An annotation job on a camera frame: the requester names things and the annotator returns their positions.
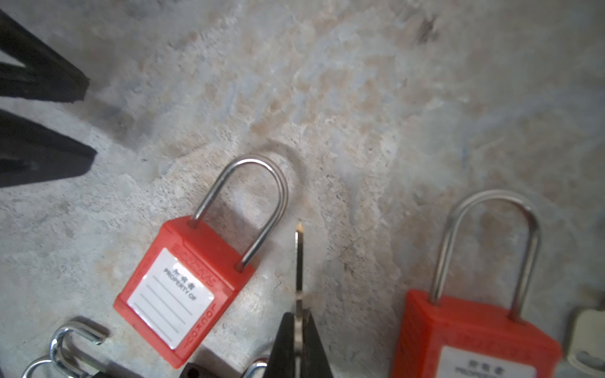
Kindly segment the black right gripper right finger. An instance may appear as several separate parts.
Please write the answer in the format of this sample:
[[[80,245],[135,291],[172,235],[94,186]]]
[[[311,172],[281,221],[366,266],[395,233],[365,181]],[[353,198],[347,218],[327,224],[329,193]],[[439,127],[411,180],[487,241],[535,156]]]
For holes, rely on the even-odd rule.
[[[332,370],[310,310],[302,315],[302,378],[333,378]]]

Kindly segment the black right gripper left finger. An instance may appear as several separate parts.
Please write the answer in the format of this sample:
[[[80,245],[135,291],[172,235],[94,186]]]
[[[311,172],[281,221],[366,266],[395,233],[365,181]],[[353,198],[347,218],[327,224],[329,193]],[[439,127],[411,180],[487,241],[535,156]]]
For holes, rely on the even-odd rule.
[[[263,375],[264,378],[295,377],[294,323],[295,315],[293,313],[283,315]]]

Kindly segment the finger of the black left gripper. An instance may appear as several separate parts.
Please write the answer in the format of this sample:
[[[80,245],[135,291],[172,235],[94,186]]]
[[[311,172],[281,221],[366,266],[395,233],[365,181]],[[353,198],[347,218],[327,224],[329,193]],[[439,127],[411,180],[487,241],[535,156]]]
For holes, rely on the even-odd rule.
[[[42,40],[1,12],[1,52],[19,62],[1,63],[1,96],[48,102],[85,99],[90,80]]]
[[[97,151],[41,124],[1,112],[1,186],[82,176]]]

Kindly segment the red padlock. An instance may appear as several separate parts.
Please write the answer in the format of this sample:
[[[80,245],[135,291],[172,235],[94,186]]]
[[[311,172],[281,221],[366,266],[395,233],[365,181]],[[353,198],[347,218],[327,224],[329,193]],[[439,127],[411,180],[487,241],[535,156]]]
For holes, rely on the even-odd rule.
[[[463,217],[490,200],[511,203],[525,215],[528,240],[510,309],[444,295],[455,237]],[[392,377],[551,377],[562,359],[556,340],[525,321],[526,305],[541,244],[533,205],[508,190],[478,192],[447,218],[430,291],[406,294]]]
[[[274,177],[277,206],[257,238],[239,254],[203,216],[243,165],[260,165]],[[192,216],[162,225],[113,308],[173,368],[181,368],[253,276],[251,260],[287,205],[288,184],[272,160],[252,154],[235,158]]]

